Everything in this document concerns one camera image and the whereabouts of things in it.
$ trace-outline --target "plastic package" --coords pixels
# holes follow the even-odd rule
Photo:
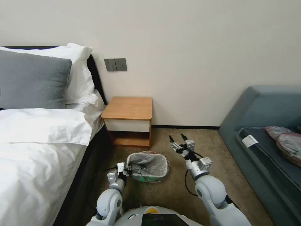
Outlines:
[[[279,126],[267,126],[264,128],[274,140],[277,140],[282,133],[292,133],[291,130]]]
[[[277,146],[289,161],[301,167],[301,134],[282,133],[277,139]]]
[[[130,154],[126,166],[131,165],[135,180],[143,182],[160,182],[169,171],[169,162],[164,155],[151,151]]]

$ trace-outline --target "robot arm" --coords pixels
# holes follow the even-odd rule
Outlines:
[[[213,226],[251,226],[246,216],[227,196],[224,184],[217,178],[208,175],[212,164],[210,158],[199,159],[195,156],[194,141],[181,134],[185,144],[178,145],[169,136],[173,150],[186,160],[187,169],[195,182],[195,191],[203,201]]]
[[[117,169],[107,174],[109,188],[99,196],[97,200],[97,214],[92,217],[87,226],[111,226],[114,225],[117,215],[121,210],[122,193],[126,185],[127,176],[124,171],[124,163],[118,163]]]

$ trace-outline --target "light switch panel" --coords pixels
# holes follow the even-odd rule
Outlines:
[[[104,59],[107,71],[127,71],[125,58]]]
[[[116,58],[115,64],[117,71],[127,71],[125,58]]]
[[[115,59],[104,59],[107,71],[117,71]]]

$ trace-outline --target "white pillow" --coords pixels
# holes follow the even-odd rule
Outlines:
[[[5,47],[0,47],[0,50],[71,59],[72,65],[65,91],[65,104],[90,103],[94,105],[97,102],[98,97],[93,93],[92,75],[87,67],[87,59],[92,53],[92,48],[68,43],[66,46],[43,50],[8,49]]]
[[[92,133],[90,117],[71,109],[2,110],[0,124],[0,143],[74,143],[88,146]]]

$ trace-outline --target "bed frame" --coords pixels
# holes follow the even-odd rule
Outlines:
[[[6,46],[10,49],[50,49],[56,46]],[[104,96],[102,84],[98,74],[98,70],[93,59],[93,56],[87,60],[87,66],[92,74],[95,89],[100,93],[103,102],[107,105],[106,98]],[[104,151],[112,149],[110,138],[103,126],[102,129],[93,137],[89,143],[83,159],[76,172],[71,187],[67,193],[67,196],[63,202],[63,205],[57,215],[57,218],[53,225],[79,225],[82,221],[83,214],[87,208],[87,200],[85,197],[85,188],[88,180],[95,174],[97,163]]]

